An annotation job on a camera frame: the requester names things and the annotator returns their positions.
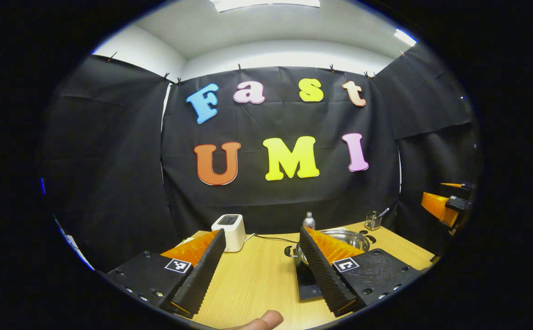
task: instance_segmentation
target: white toaster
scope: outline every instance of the white toaster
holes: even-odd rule
[[[211,225],[211,230],[219,230],[224,228],[226,235],[226,249],[224,252],[238,252],[244,244],[246,238],[246,231],[244,230],[244,222],[241,214],[225,214],[219,217],[214,224]]]

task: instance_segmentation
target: wooden table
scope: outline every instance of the wooden table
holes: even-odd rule
[[[363,223],[344,228],[356,232],[365,229]],[[198,231],[192,237],[206,233]],[[386,228],[370,231],[369,235],[377,240],[371,244],[371,249],[384,249],[418,270],[432,265],[432,253]],[[261,236],[299,240],[298,233]],[[279,311],[285,319],[277,330],[304,330],[339,319],[329,311],[323,298],[299,299],[294,261],[283,253],[284,248],[291,245],[294,246],[290,242],[254,236],[239,252],[224,253],[193,321],[224,329],[259,318],[267,309]]]

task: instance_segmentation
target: white ceiling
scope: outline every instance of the white ceiling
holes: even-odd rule
[[[393,23],[352,0],[320,8],[261,5],[219,13],[210,0],[177,0],[136,21],[185,59],[249,42],[306,39],[348,44],[397,58],[409,48]]]

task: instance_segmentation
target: power cord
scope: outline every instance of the power cord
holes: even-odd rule
[[[251,234],[250,236],[248,236],[244,242],[246,242],[249,238],[251,238],[252,236],[256,236],[258,238],[264,238],[265,240],[280,240],[280,241],[287,241],[287,242],[291,242],[291,243],[297,243],[295,241],[292,241],[292,240],[288,240],[287,238],[280,238],[280,237],[264,237],[264,236],[258,236],[257,234]]]

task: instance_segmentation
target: pink letter i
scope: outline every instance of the pink letter i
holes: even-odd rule
[[[358,133],[349,133],[342,136],[342,140],[348,144],[348,153],[350,153],[348,169],[351,172],[364,171],[369,168],[369,163],[365,161],[365,157],[362,154],[361,139],[362,135]]]

